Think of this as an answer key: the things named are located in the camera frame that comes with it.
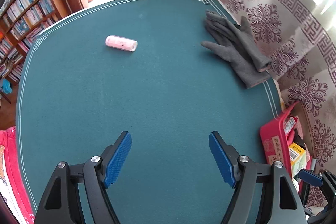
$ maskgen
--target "blue plastic object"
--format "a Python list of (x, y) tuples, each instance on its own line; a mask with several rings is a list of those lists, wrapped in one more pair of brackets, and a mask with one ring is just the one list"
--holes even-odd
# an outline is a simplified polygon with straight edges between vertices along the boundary
[(298, 177), (300, 179), (302, 179), (303, 181), (309, 183), (312, 186), (318, 187), (318, 186), (322, 186), (323, 181), (322, 181), (322, 177), (313, 173), (312, 171), (309, 171), (307, 169), (302, 169), (299, 174)]
[(132, 137), (131, 134), (127, 133), (106, 166), (106, 176), (103, 181), (105, 188), (108, 188), (112, 183), (117, 181), (120, 170), (131, 150), (131, 146)]
[(230, 187), (234, 188), (236, 186), (236, 180), (234, 178), (232, 164), (213, 133), (209, 135), (209, 147), (223, 180), (228, 183)]
[(4, 79), (2, 82), (2, 90), (6, 94), (9, 94), (12, 92), (11, 83), (7, 79)]

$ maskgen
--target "patterned curtain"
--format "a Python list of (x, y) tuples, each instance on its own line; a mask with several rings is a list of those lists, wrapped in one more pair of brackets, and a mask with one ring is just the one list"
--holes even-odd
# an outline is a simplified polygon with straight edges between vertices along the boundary
[[(273, 60), (272, 77), (288, 105), (304, 105), (316, 170), (336, 174), (335, 0), (221, 0), (232, 15), (250, 21), (255, 42)], [(313, 187), (309, 204), (325, 206)]]

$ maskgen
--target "yellow and white carton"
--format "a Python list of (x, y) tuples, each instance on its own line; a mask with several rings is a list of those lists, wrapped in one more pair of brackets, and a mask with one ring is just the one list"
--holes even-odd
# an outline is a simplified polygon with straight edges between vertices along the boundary
[(292, 177), (296, 176), (301, 169), (306, 167), (306, 150), (292, 143), (289, 147), (289, 156), (291, 158)]

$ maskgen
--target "pink roll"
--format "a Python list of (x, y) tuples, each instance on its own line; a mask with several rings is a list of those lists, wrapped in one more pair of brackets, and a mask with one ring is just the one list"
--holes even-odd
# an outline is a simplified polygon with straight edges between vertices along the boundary
[(118, 48), (124, 51), (134, 52), (138, 46), (138, 42), (125, 37), (116, 37), (115, 35), (109, 35), (105, 44), (112, 48)]

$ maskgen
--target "silver screw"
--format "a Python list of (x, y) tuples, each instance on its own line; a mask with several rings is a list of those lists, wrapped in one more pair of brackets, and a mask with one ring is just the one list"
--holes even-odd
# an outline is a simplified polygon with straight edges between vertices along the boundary
[(65, 166), (65, 162), (61, 161), (57, 164), (58, 168), (63, 168)]
[(282, 162), (279, 161), (279, 160), (277, 160), (277, 161), (274, 163), (274, 165), (275, 165), (276, 167), (278, 167), (278, 168), (282, 168), (282, 167), (283, 167)]
[(92, 162), (98, 162), (98, 161), (100, 161), (100, 157), (99, 157), (99, 156), (93, 156), (93, 157), (91, 158), (91, 161), (92, 161)]
[(249, 161), (249, 157), (248, 157), (248, 156), (240, 156), (240, 157), (239, 157), (239, 160), (240, 160), (241, 162), (248, 162), (248, 161)]

